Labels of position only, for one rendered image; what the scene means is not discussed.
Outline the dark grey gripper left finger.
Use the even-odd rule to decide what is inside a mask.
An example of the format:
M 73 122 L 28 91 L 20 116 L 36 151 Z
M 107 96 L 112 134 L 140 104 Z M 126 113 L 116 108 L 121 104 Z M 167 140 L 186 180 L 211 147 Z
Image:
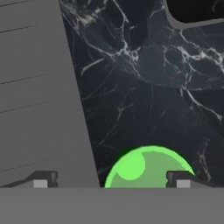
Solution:
M 1 188 L 30 187 L 30 188 L 57 188 L 59 174 L 57 171 L 35 171 L 27 178 L 1 185 Z

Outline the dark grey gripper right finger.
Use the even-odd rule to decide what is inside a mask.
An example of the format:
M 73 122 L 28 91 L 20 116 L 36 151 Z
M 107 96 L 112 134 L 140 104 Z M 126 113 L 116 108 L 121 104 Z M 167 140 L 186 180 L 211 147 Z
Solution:
M 223 185 L 216 185 L 199 180 L 189 171 L 168 171 L 166 173 L 166 179 L 166 186 L 170 188 L 223 188 Z

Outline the green cup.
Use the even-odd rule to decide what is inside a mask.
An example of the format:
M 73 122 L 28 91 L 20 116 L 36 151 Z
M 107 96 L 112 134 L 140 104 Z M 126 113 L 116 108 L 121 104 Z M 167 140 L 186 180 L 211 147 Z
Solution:
M 190 172 L 189 163 L 174 150 L 163 146 L 137 147 L 112 166 L 105 188 L 166 188 L 168 171 Z

